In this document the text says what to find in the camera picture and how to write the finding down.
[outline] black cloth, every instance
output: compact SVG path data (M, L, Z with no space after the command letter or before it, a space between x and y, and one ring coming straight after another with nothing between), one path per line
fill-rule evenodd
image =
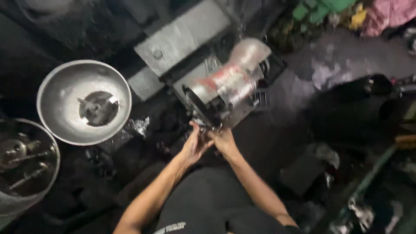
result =
M234 173L224 168L192 172L162 208L155 234L298 234L254 206Z

